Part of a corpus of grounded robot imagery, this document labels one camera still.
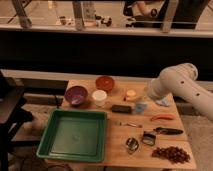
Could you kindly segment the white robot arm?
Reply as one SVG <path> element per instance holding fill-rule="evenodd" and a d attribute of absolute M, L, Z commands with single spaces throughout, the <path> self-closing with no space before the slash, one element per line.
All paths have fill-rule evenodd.
<path fill-rule="evenodd" d="M 198 70 L 191 63 L 164 68 L 148 83 L 147 96 L 152 100 L 162 100 L 173 93 L 213 122 L 213 93 L 197 84 L 197 77 Z"/>

